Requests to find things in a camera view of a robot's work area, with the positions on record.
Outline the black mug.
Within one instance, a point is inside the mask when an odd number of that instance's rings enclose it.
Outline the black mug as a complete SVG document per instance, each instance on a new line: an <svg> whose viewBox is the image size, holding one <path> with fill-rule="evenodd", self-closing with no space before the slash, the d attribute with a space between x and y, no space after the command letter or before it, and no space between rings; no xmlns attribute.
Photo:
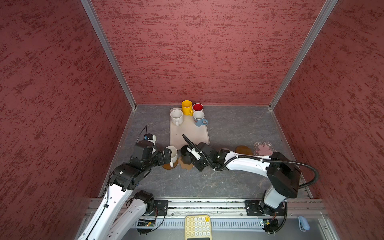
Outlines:
<svg viewBox="0 0 384 240"><path fill-rule="evenodd" d="M193 155L188 151L188 145L185 145L181 148L181 157L182 162L186 165L191 165L193 160Z"/></svg>

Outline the brown paw coaster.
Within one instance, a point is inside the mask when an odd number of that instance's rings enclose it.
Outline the brown paw coaster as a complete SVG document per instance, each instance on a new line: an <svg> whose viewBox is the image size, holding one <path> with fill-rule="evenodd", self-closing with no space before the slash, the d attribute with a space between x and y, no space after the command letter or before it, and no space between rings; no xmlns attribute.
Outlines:
<svg viewBox="0 0 384 240"><path fill-rule="evenodd" d="M190 171L195 167L193 164L185 164L182 159L179 159L179 164L181 165L182 169L187 171Z"/></svg>

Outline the brown glossy coaster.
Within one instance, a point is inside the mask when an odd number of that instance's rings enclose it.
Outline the brown glossy coaster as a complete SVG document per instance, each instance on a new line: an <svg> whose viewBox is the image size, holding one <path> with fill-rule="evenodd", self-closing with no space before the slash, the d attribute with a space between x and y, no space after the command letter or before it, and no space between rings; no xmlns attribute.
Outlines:
<svg viewBox="0 0 384 240"><path fill-rule="evenodd" d="M166 170L171 170L171 169L174 169L174 168L178 165L178 163L179 163L179 160L176 160L174 163L171 162L171 163L169 163L169 164L165 164L165 165L163 165L162 167L163 167L164 169L166 169Z"/></svg>

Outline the white mug front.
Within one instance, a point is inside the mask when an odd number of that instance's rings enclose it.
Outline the white mug front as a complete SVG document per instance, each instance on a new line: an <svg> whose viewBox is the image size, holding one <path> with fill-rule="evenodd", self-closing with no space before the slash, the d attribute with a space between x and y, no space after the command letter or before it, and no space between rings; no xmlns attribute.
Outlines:
<svg viewBox="0 0 384 240"><path fill-rule="evenodd" d="M176 160L178 160L178 150L176 147L174 146L168 146L167 149L169 149L171 151L171 162L175 162Z"/></svg>

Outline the white mug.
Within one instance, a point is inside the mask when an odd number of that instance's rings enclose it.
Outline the white mug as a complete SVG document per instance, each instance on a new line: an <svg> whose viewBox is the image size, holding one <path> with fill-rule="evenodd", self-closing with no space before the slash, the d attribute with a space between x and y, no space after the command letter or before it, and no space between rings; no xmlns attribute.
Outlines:
<svg viewBox="0 0 384 240"><path fill-rule="evenodd" d="M184 122L184 114L182 110L174 109L170 113L171 122L179 127Z"/></svg>
<svg viewBox="0 0 384 240"><path fill-rule="evenodd" d="M176 147L174 146L168 146L167 149L169 149L171 151L171 162L175 162L176 160L178 160L178 150Z"/></svg>

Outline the brown wooden coaster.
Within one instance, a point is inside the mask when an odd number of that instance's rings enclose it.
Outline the brown wooden coaster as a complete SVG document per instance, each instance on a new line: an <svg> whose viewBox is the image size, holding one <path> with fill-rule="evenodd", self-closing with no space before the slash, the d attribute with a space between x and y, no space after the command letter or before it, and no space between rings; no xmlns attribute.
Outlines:
<svg viewBox="0 0 384 240"><path fill-rule="evenodd" d="M253 151L247 146L237 146L235 152L241 155L253 155Z"/></svg>

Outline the pink flower coaster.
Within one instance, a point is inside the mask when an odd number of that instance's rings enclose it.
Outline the pink flower coaster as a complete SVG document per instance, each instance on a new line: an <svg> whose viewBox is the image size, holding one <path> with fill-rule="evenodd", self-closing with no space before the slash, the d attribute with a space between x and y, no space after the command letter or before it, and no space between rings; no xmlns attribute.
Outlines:
<svg viewBox="0 0 384 240"><path fill-rule="evenodd" d="M270 156L276 151L274 150L273 145L269 142L256 142L254 146L254 156Z"/></svg>

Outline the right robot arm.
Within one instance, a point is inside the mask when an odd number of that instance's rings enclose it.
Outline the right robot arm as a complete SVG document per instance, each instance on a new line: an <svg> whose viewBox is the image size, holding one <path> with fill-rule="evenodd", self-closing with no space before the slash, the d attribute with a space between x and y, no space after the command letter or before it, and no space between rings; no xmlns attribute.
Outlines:
<svg viewBox="0 0 384 240"><path fill-rule="evenodd" d="M313 185L319 179L319 172L314 167L295 161L290 161L283 154L273 152L267 156L238 154L222 149L216 151L201 142L194 144L186 135L182 135L187 143L187 150L192 155L192 164L201 172L210 167L216 172L224 170L244 171L269 179L271 187L263 194L258 211L264 216L272 216L278 211L286 199L295 199L300 189ZM300 184L302 172L300 166L314 173L312 180Z"/></svg>

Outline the beige serving tray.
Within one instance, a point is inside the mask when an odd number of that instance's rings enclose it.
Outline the beige serving tray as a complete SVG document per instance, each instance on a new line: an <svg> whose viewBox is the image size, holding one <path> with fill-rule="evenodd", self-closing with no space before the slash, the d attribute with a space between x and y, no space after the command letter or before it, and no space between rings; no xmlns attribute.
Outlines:
<svg viewBox="0 0 384 240"><path fill-rule="evenodd" d="M207 126L197 127L192 116L183 115L182 124L179 126L175 124L176 120L173 121L172 112L176 111L176 114L182 115L179 113L181 110L181 108L173 108L170 110L170 145L176 147L178 150L187 145L182 135L186 135L195 145L201 142L209 145L210 139Z"/></svg>

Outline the blue floral mug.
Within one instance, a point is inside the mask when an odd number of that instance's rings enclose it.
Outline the blue floral mug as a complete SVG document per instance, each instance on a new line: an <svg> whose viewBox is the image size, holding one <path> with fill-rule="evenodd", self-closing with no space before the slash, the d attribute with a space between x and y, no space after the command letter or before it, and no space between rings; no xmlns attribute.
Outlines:
<svg viewBox="0 0 384 240"><path fill-rule="evenodd" d="M208 120L205 119L205 113L203 111L195 111L193 113L194 123L197 127L206 126Z"/></svg>

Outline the white mug rear left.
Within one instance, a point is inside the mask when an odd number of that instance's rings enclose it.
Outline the white mug rear left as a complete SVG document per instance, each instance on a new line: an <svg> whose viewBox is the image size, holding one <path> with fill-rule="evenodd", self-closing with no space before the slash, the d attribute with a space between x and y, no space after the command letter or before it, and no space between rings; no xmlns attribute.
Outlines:
<svg viewBox="0 0 384 240"><path fill-rule="evenodd" d="M170 113L171 122L179 127L184 122L184 114L182 110L174 109Z"/></svg>

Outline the red interior mug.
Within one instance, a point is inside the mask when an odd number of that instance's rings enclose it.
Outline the red interior mug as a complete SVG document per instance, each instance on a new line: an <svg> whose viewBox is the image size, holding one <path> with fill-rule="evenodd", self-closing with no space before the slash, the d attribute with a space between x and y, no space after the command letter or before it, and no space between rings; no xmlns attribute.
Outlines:
<svg viewBox="0 0 384 240"><path fill-rule="evenodd" d="M197 111L204 111L204 106L202 105L202 104L200 104L200 103L195 103L195 104L193 104L193 107L192 107L192 109L193 109L193 112L197 112Z"/></svg>

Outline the light blue small device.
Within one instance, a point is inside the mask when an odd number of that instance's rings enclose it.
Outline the light blue small device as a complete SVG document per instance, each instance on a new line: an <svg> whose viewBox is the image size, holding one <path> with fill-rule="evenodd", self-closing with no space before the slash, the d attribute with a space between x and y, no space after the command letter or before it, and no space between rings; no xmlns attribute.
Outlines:
<svg viewBox="0 0 384 240"><path fill-rule="evenodd" d="M298 222L299 222L299 229L300 231L302 232L306 232L306 231L309 231L310 230L310 225L308 223L308 220L303 217L303 216L299 216L298 217Z"/></svg>

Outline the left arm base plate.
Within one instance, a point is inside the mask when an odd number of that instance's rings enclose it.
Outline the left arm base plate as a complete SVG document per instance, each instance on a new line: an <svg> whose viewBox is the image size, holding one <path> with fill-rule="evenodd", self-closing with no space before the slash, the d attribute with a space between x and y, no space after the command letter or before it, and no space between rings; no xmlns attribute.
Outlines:
<svg viewBox="0 0 384 240"><path fill-rule="evenodd" d="M132 213L143 213L143 217L155 217L155 216L165 216L168 211L167 200L153 200L145 202L140 199L129 199L126 203L126 212Z"/></svg>

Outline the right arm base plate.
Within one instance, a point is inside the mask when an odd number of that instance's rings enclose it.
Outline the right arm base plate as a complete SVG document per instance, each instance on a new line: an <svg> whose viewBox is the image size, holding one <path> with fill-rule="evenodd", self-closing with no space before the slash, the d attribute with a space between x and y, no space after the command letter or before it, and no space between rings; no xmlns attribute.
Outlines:
<svg viewBox="0 0 384 240"><path fill-rule="evenodd" d="M286 202L281 202L280 205L274 209L263 201L260 200L246 200L245 209L247 216L266 216L266 217L279 217L284 216L286 213Z"/></svg>

